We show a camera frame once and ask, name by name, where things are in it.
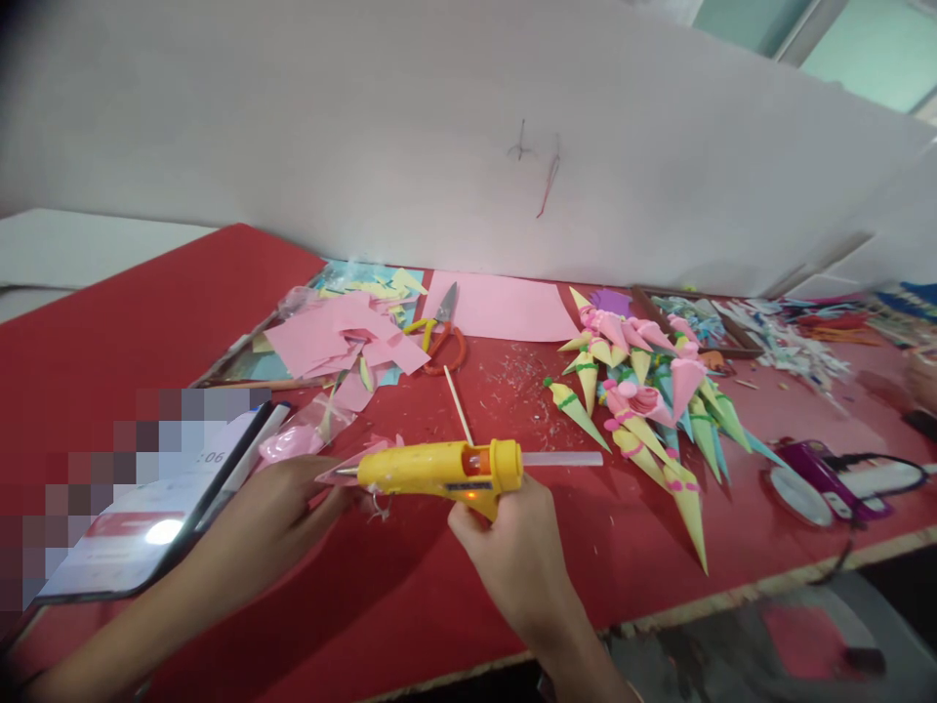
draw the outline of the white wall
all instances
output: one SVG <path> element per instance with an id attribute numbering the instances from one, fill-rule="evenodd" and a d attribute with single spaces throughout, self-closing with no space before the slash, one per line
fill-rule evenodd
<path id="1" fill-rule="evenodd" d="M 737 294 L 934 134 L 619 0 L 74 0 L 20 58 L 6 212 L 244 221 L 329 256 Z"/>

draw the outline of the plastic bag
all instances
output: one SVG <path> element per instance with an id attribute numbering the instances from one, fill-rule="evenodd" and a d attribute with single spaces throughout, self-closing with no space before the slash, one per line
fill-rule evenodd
<path id="1" fill-rule="evenodd" d="M 353 412 L 332 405 L 328 394 L 322 393 L 290 418 L 278 434 L 261 444 L 261 456 L 273 463 L 318 454 L 356 417 Z"/>

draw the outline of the cable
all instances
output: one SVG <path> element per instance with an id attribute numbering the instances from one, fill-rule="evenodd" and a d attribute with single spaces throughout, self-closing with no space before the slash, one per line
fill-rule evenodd
<path id="1" fill-rule="evenodd" d="M 870 459 L 889 459 L 893 462 L 897 462 L 898 464 L 907 464 L 908 466 L 912 466 L 920 471 L 920 478 L 910 486 L 905 486 L 904 488 L 895 488 L 893 490 L 881 491 L 880 493 L 873 493 L 872 495 L 866 496 L 862 499 L 857 498 L 856 502 L 849 506 L 849 510 L 852 511 L 852 518 L 849 521 L 849 537 L 846 539 L 846 546 L 843 548 L 842 552 L 839 553 L 839 558 L 836 560 L 833 568 L 830 569 L 826 576 L 821 578 L 819 581 L 815 581 L 813 584 L 814 586 L 825 586 L 826 584 L 833 581 L 834 577 L 842 570 L 842 566 L 846 563 L 846 560 L 849 558 L 849 555 L 852 554 L 852 550 L 856 546 L 856 534 L 860 530 L 868 529 L 869 526 L 862 522 L 858 517 L 858 508 L 863 503 L 874 499 L 901 495 L 902 493 L 910 493 L 911 491 L 921 488 L 930 479 L 930 476 L 924 470 L 924 467 L 920 464 L 915 464 L 915 462 L 908 461 L 907 459 L 893 457 L 889 454 L 843 454 L 839 457 L 824 458 L 824 461 L 830 466 L 831 469 L 840 474 L 846 471 L 846 467 L 852 466 L 853 464 L 859 464 L 860 462 L 869 461 Z"/>

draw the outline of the wooden skewer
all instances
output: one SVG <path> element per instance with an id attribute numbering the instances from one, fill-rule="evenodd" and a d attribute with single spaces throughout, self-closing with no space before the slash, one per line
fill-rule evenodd
<path id="1" fill-rule="evenodd" d="M 462 403 L 459 402 L 459 394 L 456 393 L 456 386 L 452 383 L 452 376 L 449 375 L 449 367 L 443 366 L 443 371 L 446 372 L 446 381 L 449 382 L 449 390 L 452 391 L 452 399 L 456 403 L 456 410 L 459 411 L 459 419 L 462 420 L 462 429 L 466 432 L 466 440 L 471 446 L 475 446 L 475 442 L 472 441 L 471 433 L 469 432 L 469 423 L 466 422 L 466 414 L 462 411 Z"/>
<path id="2" fill-rule="evenodd" d="M 319 379 L 287 379 L 286 381 L 247 381 L 244 383 L 217 383 L 208 388 L 269 388 L 271 391 L 294 391 L 319 385 Z"/>

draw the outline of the hand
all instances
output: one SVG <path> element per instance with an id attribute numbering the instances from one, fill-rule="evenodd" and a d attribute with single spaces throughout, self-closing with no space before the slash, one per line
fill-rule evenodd
<path id="1" fill-rule="evenodd" d="M 171 576 L 205 593 L 222 614 L 258 596 L 299 563 L 348 505 L 351 491 L 334 488 L 309 509 L 329 487 L 315 478 L 337 463 L 296 457 L 249 479 Z"/>
<path id="2" fill-rule="evenodd" d="M 550 674 L 564 703 L 637 703 L 569 580 L 550 490 L 525 475 L 490 528 L 456 502 L 449 526 L 505 620 Z"/>
<path id="3" fill-rule="evenodd" d="M 490 528 L 460 502 L 449 526 L 491 600 L 531 649 L 559 639 L 568 619 L 582 613 L 566 572 L 552 493 L 530 476 L 501 496 Z"/>
<path id="4" fill-rule="evenodd" d="M 345 509 L 349 491 L 314 479 L 336 465 L 297 457 L 254 476 L 179 566 L 39 677 L 30 700 L 111 700 L 295 566 Z"/>

